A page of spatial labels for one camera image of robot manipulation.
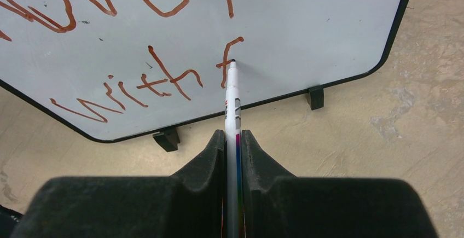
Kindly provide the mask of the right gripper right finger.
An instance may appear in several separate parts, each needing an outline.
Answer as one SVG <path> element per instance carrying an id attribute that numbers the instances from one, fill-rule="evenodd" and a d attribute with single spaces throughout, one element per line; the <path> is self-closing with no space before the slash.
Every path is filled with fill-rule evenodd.
<path id="1" fill-rule="evenodd" d="M 245 130 L 247 237 L 437 237 L 413 187 L 394 178 L 298 177 Z"/>

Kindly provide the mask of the white whiteboard marker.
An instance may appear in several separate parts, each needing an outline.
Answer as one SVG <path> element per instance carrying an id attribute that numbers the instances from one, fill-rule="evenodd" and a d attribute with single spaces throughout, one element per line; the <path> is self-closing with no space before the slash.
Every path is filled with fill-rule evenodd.
<path id="1" fill-rule="evenodd" d="M 225 237 L 244 237 L 242 167 L 241 167 L 241 103 L 238 68 L 231 61 L 225 93 L 225 164 L 227 176 Z"/>

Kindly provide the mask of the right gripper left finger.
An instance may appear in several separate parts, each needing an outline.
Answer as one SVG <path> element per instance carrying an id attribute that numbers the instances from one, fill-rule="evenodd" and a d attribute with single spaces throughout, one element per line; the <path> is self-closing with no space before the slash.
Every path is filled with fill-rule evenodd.
<path id="1" fill-rule="evenodd" d="M 221 237 L 224 133 L 170 176 L 56 177 L 12 237 Z"/>

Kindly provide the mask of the black-framed whiteboard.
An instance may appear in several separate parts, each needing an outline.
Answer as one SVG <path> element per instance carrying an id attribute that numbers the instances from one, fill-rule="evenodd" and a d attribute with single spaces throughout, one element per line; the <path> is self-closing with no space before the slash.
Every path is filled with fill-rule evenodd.
<path id="1" fill-rule="evenodd" d="M 408 0 L 1 0 L 1 87 L 84 137 L 127 140 L 363 78 Z"/>

